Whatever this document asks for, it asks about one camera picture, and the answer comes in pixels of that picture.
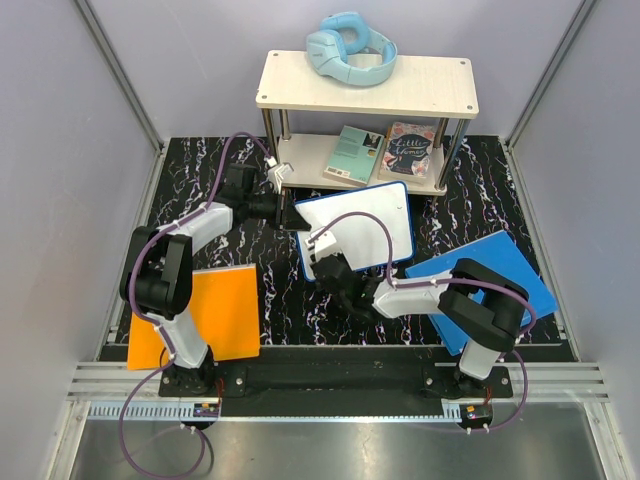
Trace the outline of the blue-framed whiteboard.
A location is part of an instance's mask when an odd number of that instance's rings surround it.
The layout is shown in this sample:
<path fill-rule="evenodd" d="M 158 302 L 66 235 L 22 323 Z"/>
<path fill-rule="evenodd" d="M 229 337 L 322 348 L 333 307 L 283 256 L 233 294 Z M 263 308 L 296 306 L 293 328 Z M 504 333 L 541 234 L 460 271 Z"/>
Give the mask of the blue-framed whiteboard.
<path fill-rule="evenodd" d="M 384 265 L 390 258 L 398 263 L 415 254 L 409 195 L 401 181 L 302 200 L 295 207 L 311 225 L 309 232 L 297 234 L 303 275 L 309 282 L 315 280 L 312 259 L 316 254 L 308 239 L 345 213 L 350 216 L 329 231 L 335 238 L 337 251 L 346 257 L 353 270 Z M 385 231 L 391 237 L 391 257 Z"/>

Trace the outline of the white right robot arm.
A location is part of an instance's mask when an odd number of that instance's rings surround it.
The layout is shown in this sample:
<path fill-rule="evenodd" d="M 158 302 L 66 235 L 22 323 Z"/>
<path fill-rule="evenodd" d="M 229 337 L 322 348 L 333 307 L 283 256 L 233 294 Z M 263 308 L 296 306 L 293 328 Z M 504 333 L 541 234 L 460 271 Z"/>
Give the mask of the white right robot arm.
<path fill-rule="evenodd" d="M 457 390 L 470 397 L 488 387 L 493 365 L 513 350 L 524 316 L 535 318 L 525 289 L 470 258 L 414 279 L 362 276 L 342 254 L 316 261 L 312 271 L 319 286 L 363 322 L 418 314 L 450 319 L 469 337 L 453 375 Z"/>

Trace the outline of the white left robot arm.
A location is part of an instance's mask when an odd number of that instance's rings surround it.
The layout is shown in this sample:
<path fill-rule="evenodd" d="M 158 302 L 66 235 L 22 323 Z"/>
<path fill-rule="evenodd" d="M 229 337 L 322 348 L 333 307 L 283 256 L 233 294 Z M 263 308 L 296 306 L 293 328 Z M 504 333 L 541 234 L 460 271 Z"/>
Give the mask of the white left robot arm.
<path fill-rule="evenodd" d="M 254 167 L 233 163 L 223 172 L 221 190 L 194 211 L 161 227 L 137 227 L 131 235 L 120 296 L 161 336 L 169 364 L 183 370 L 181 384 L 196 396 L 214 388 L 216 372 L 204 364 L 211 348 L 188 310 L 195 254 L 248 219 L 262 219 L 276 230 L 311 230 L 283 186 L 293 167 L 274 158 L 268 165 L 269 190 L 254 186 Z"/>

